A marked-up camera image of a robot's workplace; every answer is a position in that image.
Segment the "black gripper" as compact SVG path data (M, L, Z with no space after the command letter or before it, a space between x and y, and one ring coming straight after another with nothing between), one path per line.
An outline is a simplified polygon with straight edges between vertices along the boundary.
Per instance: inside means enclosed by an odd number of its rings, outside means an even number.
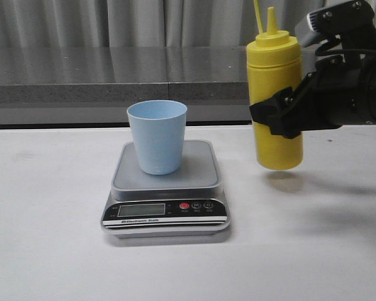
M330 34L317 43L312 100L330 125L376 125L375 13L366 1L345 1L326 6L332 17L321 23ZM294 139L301 130L286 118L293 104L293 88L249 106L253 122L268 127L271 135Z

